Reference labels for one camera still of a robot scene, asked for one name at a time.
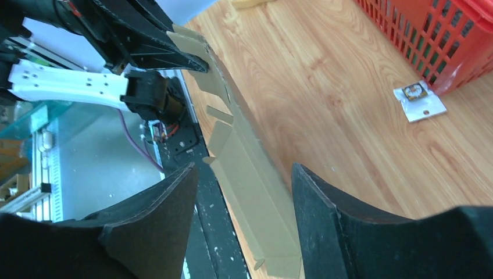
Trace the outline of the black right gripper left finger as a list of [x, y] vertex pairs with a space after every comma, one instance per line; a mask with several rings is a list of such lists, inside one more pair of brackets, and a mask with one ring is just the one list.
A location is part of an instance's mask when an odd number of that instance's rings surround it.
[[198, 189], [189, 163], [81, 220], [1, 214], [2, 278], [180, 278]]

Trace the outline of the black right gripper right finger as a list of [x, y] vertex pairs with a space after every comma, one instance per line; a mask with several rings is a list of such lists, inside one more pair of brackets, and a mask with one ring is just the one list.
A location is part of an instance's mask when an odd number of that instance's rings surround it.
[[292, 166], [306, 278], [491, 278], [492, 207], [457, 206], [409, 219]]

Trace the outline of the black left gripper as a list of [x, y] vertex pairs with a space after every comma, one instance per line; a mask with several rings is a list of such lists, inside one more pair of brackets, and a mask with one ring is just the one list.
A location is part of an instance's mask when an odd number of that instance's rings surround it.
[[173, 22], [156, 1], [1, 1], [1, 41], [30, 38], [26, 18], [85, 37], [112, 73], [122, 73], [128, 63], [149, 70], [209, 70], [171, 40]]

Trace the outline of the brown cardboard paper box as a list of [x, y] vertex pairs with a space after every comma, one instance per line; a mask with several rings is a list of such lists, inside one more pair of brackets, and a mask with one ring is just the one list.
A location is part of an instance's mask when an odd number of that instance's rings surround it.
[[253, 116], [226, 66], [199, 33], [173, 26], [169, 37], [179, 50], [196, 55], [207, 72], [191, 71], [198, 87], [219, 97], [205, 162], [212, 168], [255, 261], [269, 276], [302, 278], [302, 253], [295, 210], [284, 177], [276, 169], [252, 124]]

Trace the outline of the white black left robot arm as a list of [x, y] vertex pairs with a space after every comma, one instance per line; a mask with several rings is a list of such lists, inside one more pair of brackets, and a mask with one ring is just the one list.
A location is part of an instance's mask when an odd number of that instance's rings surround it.
[[[106, 73], [33, 63], [7, 40], [29, 39], [25, 19], [83, 36], [104, 58]], [[2, 1], [1, 104], [68, 101], [104, 105], [146, 121], [174, 123], [183, 102], [169, 91], [161, 70], [206, 73], [209, 65], [169, 37], [173, 21], [155, 1]]]

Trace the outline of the blue yellow small box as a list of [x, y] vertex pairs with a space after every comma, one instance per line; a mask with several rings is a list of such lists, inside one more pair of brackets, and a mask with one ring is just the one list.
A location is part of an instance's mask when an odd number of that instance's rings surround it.
[[267, 2], [271, 2], [271, 0], [231, 0], [230, 1], [231, 5], [236, 10], [249, 9]]

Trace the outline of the small clear plastic packet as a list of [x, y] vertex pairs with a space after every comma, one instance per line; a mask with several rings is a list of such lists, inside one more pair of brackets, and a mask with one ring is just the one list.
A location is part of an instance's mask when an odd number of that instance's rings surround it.
[[410, 123], [447, 112], [439, 96], [423, 80], [393, 90]]

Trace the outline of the red plastic shopping basket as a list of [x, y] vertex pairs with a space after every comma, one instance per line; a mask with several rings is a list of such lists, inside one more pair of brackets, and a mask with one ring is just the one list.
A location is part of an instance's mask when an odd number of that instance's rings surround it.
[[438, 95], [492, 72], [491, 0], [356, 0]]

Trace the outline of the aluminium frame rail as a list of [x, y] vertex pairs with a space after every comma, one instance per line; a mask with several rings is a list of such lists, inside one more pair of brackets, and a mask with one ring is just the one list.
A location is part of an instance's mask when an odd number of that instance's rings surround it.
[[27, 141], [39, 221], [80, 219], [123, 201], [164, 179], [152, 163], [153, 144], [174, 134], [181, 119], [159, 124], [101, 105], [49, 102], [34, 113]]

